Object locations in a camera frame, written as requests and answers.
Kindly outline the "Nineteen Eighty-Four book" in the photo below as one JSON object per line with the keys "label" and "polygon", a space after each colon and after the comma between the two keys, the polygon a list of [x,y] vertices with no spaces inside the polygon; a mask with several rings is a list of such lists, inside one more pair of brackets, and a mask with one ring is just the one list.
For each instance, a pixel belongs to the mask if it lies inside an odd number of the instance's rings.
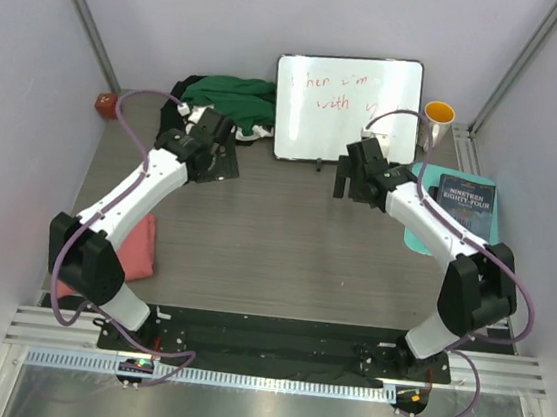
{"label": "Nineteen Eighty-Four book", "polygon": [[466,230],[484,240],[491,238],[496,189],[442,174],[436,202]]}

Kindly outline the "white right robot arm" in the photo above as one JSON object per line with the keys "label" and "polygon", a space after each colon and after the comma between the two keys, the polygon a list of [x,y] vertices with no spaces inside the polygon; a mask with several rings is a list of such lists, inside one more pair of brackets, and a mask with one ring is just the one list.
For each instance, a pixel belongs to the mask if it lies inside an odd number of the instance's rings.
{"label": "white right robot arm", "polygon": [[334,197],[352,200],[399,221],[427,247],[444,280],[435,313],[396,342],[394,369],[405,379],[424,374],[439,355],[464,337],[517,310],[514,255],[489,245],[453,220],[404,165],[386,160],[375,138],[347,145],[338,159]]}

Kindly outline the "white dry-erase board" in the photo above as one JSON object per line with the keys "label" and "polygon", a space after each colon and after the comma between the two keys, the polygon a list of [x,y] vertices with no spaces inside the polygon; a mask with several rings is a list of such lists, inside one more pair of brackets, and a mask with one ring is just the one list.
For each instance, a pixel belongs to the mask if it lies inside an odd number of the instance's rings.
{"label": "white dry-erase board", "polygon": [[336,161],[361,130],[386,139],[396,162],[415,155],[415,116],[374,118],[396,109],[418,111],[424,66],[417,60],[284,55],[277,62],[273,152],[290,161]]}

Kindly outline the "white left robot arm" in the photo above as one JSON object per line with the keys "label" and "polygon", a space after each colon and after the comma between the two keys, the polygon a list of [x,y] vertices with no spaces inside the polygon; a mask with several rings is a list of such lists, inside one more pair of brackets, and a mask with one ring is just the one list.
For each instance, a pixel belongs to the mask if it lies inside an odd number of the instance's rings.
{"label": "white left robot arm", "polygon": [[48,270],[51,287],[62,282],[123,327],[121,338],[134,352],[156,340],[151,309],[125,283],[117,252],[132,229],[159,202],[188,183],[221,180],[212,170],[237,158],[235,123],[206,107],[190,115],[189,130],[164,132],[142,163],[105,197],[50,223]]}

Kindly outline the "white mug orange inside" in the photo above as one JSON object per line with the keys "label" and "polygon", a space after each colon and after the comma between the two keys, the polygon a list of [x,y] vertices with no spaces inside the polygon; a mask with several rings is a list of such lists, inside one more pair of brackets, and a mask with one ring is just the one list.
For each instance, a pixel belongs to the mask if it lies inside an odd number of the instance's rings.
{"label": "white mug orange inside", "polygon": [[[437,146],[445,134],[451,129],[455,121],[455,110],[444,101],[431,101],[424,106],[423,114],[428,119],[433,147]],[[423,123],[419,124],[417,144],[424,152],[429,149],[427,128]]]}

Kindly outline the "green t-shirt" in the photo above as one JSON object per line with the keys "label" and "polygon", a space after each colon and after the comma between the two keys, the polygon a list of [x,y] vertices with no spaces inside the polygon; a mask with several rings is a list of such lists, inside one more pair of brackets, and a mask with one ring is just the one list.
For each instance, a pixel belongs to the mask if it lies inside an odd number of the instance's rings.
{"label": "green t-shirt", "polygon": [[206,76],[187,88],[182,101],[196,106],[212,106],[232,119],[247,135],[251,134],[254,124],[275,125],[276,85],[273,82],[224,75]]}

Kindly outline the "white t-shirt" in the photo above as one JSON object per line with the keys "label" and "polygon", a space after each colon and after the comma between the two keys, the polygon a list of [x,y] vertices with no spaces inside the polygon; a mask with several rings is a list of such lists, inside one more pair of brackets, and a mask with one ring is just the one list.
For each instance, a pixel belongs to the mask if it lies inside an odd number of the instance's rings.
{"label": "white t-shirt", "polygon": [[[186,124],[183,123],[185,132],[188,133],[191,129],[195,126],[195,124]],[[254,124],[251,127],[251,134],[245,134],[241,128],[236,129],[235,139],[238,143],[251,143],[260,139],[267,139],[274,137],[274,128],[273,127],[266,127],[262,125]]]}

